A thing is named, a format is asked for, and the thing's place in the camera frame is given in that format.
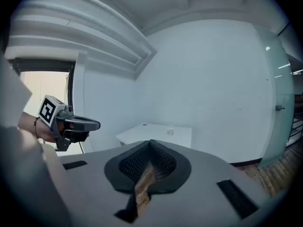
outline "black mesh pad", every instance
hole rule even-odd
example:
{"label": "black mesh pad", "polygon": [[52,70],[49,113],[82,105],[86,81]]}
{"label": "black mesh pad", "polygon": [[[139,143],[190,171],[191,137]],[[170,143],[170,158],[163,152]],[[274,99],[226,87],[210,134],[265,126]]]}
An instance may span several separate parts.
{"label": "black mesh pad", "polygon": [[133,193],[149,162],[156,179],[148,188],[149,195],[174,192],[191,173],[190,162],[185,156],[150,140],[110,159],[104,174],[115,190]]}

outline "bracelet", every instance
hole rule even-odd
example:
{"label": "bracelet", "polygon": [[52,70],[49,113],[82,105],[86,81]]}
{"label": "bracelet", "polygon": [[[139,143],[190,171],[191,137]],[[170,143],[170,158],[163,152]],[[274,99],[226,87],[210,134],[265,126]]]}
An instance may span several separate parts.
{"label": "bracelet", "polygon": [[34,121],[34,127],[35,127],[35,135],[36,138],[38,139],[39,137],[37,136],[37,131],[36,131],[36,125],[37,125],[37,120],[39,119],[39,117],[36,117],[35,121]]}

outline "black rubber pad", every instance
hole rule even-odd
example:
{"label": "black rubber pad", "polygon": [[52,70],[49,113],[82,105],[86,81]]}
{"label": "black rubber pad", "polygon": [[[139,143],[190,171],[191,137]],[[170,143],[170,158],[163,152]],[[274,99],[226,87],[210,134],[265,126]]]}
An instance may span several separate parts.
{"label": "black rubber pad", "polygon": [[258,210],[257,206],[231,180],[218,182],[217,185],[241,218],[246,218]]}
{"label": "black rubber pad", "polygon": [[73,169],[73,168],[76,168],[79,166],[84,166],[86,164],[87,164],[86,161],[75,161],[75,162],[63,164],[63,167],[65,168],[65,170],[69,170],[69,169]]}
{"label": "black rubber pad", "polygon": [[148,188],[149,195],[174,192],[191,173],[190,162],[185,156],[150,140],[110,159],[105,164],[104,174],[115,190],[132,193],[148,162],[151,162],[156,178]]}

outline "window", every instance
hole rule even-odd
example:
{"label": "window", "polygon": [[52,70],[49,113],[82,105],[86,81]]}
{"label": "window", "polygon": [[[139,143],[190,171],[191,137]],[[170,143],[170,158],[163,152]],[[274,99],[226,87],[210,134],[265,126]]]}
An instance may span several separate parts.
{"label": "window", "polygon": [[[9,60],[20,79],[32,92],[32,96],[24,108],[24,112],[37,116],[45,95],[52,95],[65,104],[72,106],[72,79],[75,62],[46,59]],[[80,143],[71,144],[61,155],[83,153]]]}

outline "white wall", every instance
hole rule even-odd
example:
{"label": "white wall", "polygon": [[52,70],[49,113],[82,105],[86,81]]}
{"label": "white wall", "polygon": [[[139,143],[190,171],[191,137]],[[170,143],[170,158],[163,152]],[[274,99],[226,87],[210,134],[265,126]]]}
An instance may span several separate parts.
{"label": "white wall", "polygon": [[100,64],[87,60],[84,75],[85,116],[101,127],[89,133],[93,151],[120,146],[115,138],[139,124],[135,101],[135,81],[104,73]]}
{"label": "white wall", "polygon": [[227,162],[263,156],[272,72],[251,24],[201,20],[148,37],[158,53],[136,81],[144,122],[192,127],[192,148]]}
{"label": "white wall", "polygon": [[294,80],[294,94],[303,93],[303,74],[293,75]]}

